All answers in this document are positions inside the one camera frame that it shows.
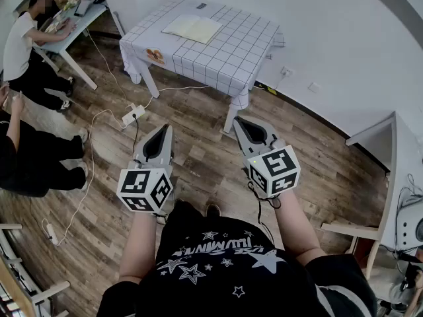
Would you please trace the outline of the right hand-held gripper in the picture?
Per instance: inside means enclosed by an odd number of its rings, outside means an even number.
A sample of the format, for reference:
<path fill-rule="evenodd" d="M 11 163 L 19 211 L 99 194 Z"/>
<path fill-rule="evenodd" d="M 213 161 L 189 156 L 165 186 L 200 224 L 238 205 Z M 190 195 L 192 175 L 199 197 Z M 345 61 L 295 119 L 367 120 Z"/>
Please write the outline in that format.
<path fill-rule="evenodd" d="M 249 180 L 265 197 L 295 188 L 301 167 L 291 145 L 277 139 L 274 128 L 254 117 L 236 117 L 235 135 Z"/>

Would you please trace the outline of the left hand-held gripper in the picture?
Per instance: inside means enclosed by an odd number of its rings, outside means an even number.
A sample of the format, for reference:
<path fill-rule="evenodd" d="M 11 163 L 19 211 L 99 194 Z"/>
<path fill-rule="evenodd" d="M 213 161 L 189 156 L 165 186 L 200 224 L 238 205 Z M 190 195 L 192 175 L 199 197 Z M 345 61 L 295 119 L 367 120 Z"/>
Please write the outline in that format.
<path fill-rule="evenodd" d="M 116 195 L 132 212 L 162 214 L 173 194 L 170 164 L 173 155 L 173 128 L 162 125 L 148 133 L 136 146 L 134 160 L 154 160 L 160 164 L 132 162 L 122 169 Z"/>

